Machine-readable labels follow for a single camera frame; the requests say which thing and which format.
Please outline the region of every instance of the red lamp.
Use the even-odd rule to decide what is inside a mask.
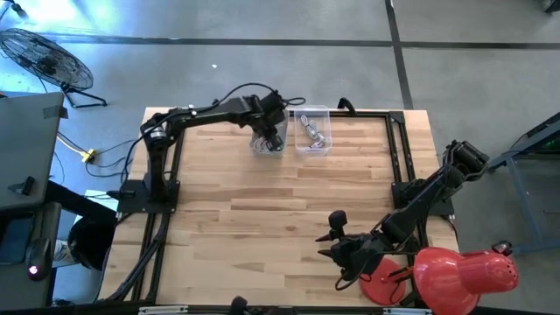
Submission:
[[[422,249],[407,269],[383,258],[370,277],[361,277],[360,287],[378,305],[398,303],[404,295],[401,282],[414,277],[420,297],[437,315],[468,314],[480,295],[511,291],[519,283],[517,267],[501,252],[459,254],[445,248]]]

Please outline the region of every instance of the metal stand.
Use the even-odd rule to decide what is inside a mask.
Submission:
[[[525,253],[560,248],[560,240],[546,240],[543,237],[543,233],[539,228],[537,219],[529,206],[529,198],[534,197],[529,196],[529,190],[523,181],[517,164],[517,160],[519,159],[537,160],[558,158],[559,152],[557,150],[547,152],[547,149],[543,146],[555,139],[557,141],[560,139],[560,113],[552,116],[546,122],[534,127],[521,138],[523,137],[526,137],[527,139],[521,141],[517,145],[514,145],[510,150],[493,159],[488,167],[489,172],[495,172],[497,168],[507,166],[509,175],[514,182],[515,191],[521,200],[523,214],[530,223],[530,227],[533,232],[533,241],[530,244],[514,246],[513,251],[515,253]],[[544,209],[542,212],[543,214],[555,213],[553,215],[557,215],[556,212],[546,211]]]
[[[46,185],[45,203],[58,202],[62,208],[92,221],[115,225],[115,211],[93,202],[62,185],[49,180]]]
[[[62,89],[62,93],[64,93],[64,96],[68,99],[68,101],[70,102],[70,105],[74,109],[84,109],[84,108],[89,108],[89,107],[97,107],[97,106],[106,107],[107,106],[107,102],[105,101],[105,99],[102,99],[101,97],[91,95],[91,94],[88,94],[88,93],[85,93],[85,92],[82,92],[82,91],[78,91],[77,89],[75,89],[73,87],[69,87],[68,85],[62,85],[60,87],[60,89]],[[92,98],[94,100],[101,101],[101,102],[92,103],[92,104],[85,104],[85,105],[76,105],[76,103],[72,100],[72,98],[70,98],[70,95],[68,95],[68,93],[77,93],[79,95],[84,95],[84,96],[87,96],[87,97]]]

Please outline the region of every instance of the gray floor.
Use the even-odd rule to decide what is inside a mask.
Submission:
[[[19,2],[31,17],[23,27],[35,32],[143,38],[391,40],[382,0],[82,0],[61,1],[57,14],[48,14],[54,10],[51,1]],[[393,3],[401,40],[560,42],[560,17],[541,13],[534,0]],[[8,11],[0,20],[0,29],[19,23]],[[302,95],[310,103],[330,107],[346,96],[360,108],[403,108],[390,47],[62,45],[94,73],[90,92],[111,103],[108,108],[70,109],[70,119],[62,122],[62,132],[86,148],[108,148],[134,137],[146,106],[203,106],[247,81],[266,82],[285,96]],[[560,109],[558,50],[405,49],[403,55],[414,108],[428,110],[439,153],[457,138],[496,156]],[[36,78],[8,59],[0,59],[0,75],[0,90],[42,92]],[[89,177],[76,155],[65,147],[57,146],[57,152],[66,172],[65,186],[78,193],[118,187],[118,178]],[[101,162],[112,162],[125,153],[126,148],[115,150]],[[52,172],[61,179],[57,164]],[[504,239],[529,240],[527,222],[505,170],[466,185],[453,201],[461,250],[485,249]],[[67,214],[61,226],[69,228],[73,221]],[[558,250],[516,256],[520,287],[484,296],[481,303],[559,313],[559,258]],[[91,299],[99,275],[88,273],[79,266],[61,269],[56,296],[79,302]]]

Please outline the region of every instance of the wooden tabletop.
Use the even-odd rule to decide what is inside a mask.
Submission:
[[[167,109],[147,108],[144,120]],[[404,114],[416,176],[427,178],[438,168],[428,115]],[[346,231],[352,233],[369,231],[393,211],[385,122],[332,118],[331,125],[328,156],[306,158],[295,154],[292,122],[287,150],[278,159],[252,154],[249,127],[217,123],[186,131],[158,304],[229,305],[240,295],[252,305],[374,305],[357,283],[334,289],[339,268],[317,254],[330,244],[314,240],[328,232],[333,210],[347,212]],[[399,135],[395,127],[402,154]],[[146,150],[139,143],[131,178],[145,171]],[[146,215],[137,213],[117,228],[100,298],[114,292],[137,262],[145,222]],[[444,220],[430,217],[427,231],[430,245],[458,250]],[[386,257],[405,265],[402,256]],[[151,265],[143,294],[150,278]]]

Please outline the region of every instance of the black leg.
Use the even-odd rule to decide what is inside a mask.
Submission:
[[[70,102],[70,105],[75,108],[75,109],[84,109],[84,108],[88,108],[88,107],[96,107],[96,106],[107,106],[107,102],[105,101],[105,99],[102,99],[99,96],[95,96],[95,95],[91,95],[82,91],[78,91],[74,88],[71,87],[67,87],[67,86],[62,86],[62,93],[64,93],[64,96],[68,99],[68,101]],[[84,95],[87,96],[89,98],[92,98],[94,100],[100,101],[97,103],[91,103],[91,104],[85,104],[85,105],[76,105],[76,103],[74,102],[74,100],[72,100],[72,98],[70,98],[69,93],[77,93],[79,95]]]
[[[116,212],[49,180],[45,202],[58,202],[62,208],[92,221],[116,224]]]

